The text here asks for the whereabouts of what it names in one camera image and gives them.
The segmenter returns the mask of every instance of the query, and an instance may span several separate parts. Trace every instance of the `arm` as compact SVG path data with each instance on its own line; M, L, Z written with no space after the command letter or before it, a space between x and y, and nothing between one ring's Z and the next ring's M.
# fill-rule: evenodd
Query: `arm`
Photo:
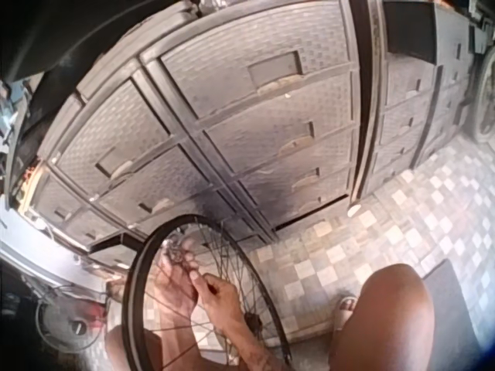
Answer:
M260 344L248 328L235 286L211 274L203 277L197 271L192 271L190 277L211 322L232 341L250 371L290 370Z
M193 264L189 257L186 269ZM191 314L197 303L197 294L184 267L171 264L166 255L159 261L154 295L160 304L162 367L171 370L198 369L202 358L191 326Z

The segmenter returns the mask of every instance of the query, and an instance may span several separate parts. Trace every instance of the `person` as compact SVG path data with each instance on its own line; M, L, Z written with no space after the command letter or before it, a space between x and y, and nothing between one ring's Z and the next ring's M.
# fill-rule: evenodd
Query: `person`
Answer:
M171 264L164 254L155 279L155 299L162 305L162 336L145 330L148 353L155 370L225 369L200 355L190 316L200 298L214 328L236 347L242 362L238 369L286 371L252 334L244 320L234 285L212 274L200 274L192 240L181 245L184 264ZM359 300L345 297L335 309L329 368L333 370L422 371L432 351L434 311L432 299L414 269L395 264L373 273ZM120 326L105 339L116 371L129 369Z

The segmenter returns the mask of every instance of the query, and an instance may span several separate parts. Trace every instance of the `sandal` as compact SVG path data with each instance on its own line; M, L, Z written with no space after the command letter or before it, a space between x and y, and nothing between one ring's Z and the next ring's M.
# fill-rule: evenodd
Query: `sandal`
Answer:
M333 332L342 331L342 328L346 324L347 320L353 314L353 311L346 309L340 309L342 304L346 301L354 301L354 307L356 307L357 298L355 296L346 296L340 299L339 304L335 308L335 320L333 322Z

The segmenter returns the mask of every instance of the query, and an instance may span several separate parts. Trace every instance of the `gray drawer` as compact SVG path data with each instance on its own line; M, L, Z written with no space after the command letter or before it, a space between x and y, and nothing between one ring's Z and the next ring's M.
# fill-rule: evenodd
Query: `gray drawer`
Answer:
M469 52L469 20L431 2L384 1L388 50L442 65Z
M100 204L127 224L169 209L210 186L180 146L159 156L110 191Z
M78 213L64 229L65 233L83 245L90 245L118 231L91 210Z
M378 150L378 153L374 155L373 173L379 172L396 158L399 158L406 152L416 148L422 132L422 126L413 128L407 134L391 142L389 145L381 147Z
M221 220L232 217L234 211L218 192L205 192L180 203L172 209L166 210L164 213L160 213L141 222L136 226L136 229L148 235L163 223L184 214L208 216L220 222Z
M131 81L120 86L87 120L58 162L87 194L125 172L169 133Z
M259 206L290 197L350 164L352 134L349 130L332 135L317 145L246 175L241 183Z
M465 92L466 85L464 83L458 83L450 87L442 88L439 92L439 99L436 104L433 121L446 114L455 112L457 106L459 106L459 103L463 100Z
M345 216L347 210L349 209L350 198L345 197L340 201L332 203L332 205L313 213L306 218L298 220L297 222L282 228L277 231L278 237L281 240L285 240L289 237L295 236L297 233L300 233L302 230L307 230L311 226L314 226L317 223L320 223L324 220L332 220L338 216Z
M196 115L206 117L267 83L344 64L347 50L339 2L307 2L216 27L162 61Z
M236 240L243 240L256 234L254 229L242 216L235 216L223 221L224 229Z
M387 106L398 104L404 100L433 88L435 66L410 56L389 53Z
M207 134L230 168L243 172L351 124L350 94L349 74L332 77L251 107Z
M387 111L381 126L380 144L386 145L411 128L424 125L431 102L432 93L425 93Z
M71 191L46 173L38 183L31 206L54 226L60 226L82 205Z
M429 128L428 136L426 137L426 144L428 145L434 141L439 135L445 134L447 129L454 125L454 111L444 114L441 117L436 118Z
M447 87L464 80L469 75L471 67L470 59L464 60L452 59L443 65L442 87Z
M278 226L309 213L346 194L350 171L353 169L332 174L290 197L280 198L272 204L261 205L260 210L272 226Z
M440 148L442 148L445 145L446 142L446 134L441 134L438 137L436 137L431 143L426 145L425 149L422 151L421 156L419 157L418 161L415 164L415 167L417 168L428 160L434 153L436 153Z
M365 195L368 195L380 188L386 182L392 180L396 175L399 175L405 169L409 168L412 163L415 151L412 150L405 153L400 158L396 159L387 168L381 172L373 174L370 179L367 180Z

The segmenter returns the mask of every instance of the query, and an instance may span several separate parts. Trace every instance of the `checkered floor tile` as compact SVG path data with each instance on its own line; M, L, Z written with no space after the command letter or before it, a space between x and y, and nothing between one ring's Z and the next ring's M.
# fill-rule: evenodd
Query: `checkered floor tile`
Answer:
M333 306L395 263L425 276L450 259L482 346L495 333L495 153L462 135L361 202L352 218L322 221L249 254L289 339L326 331ZM111 369L100 343L91 369Z

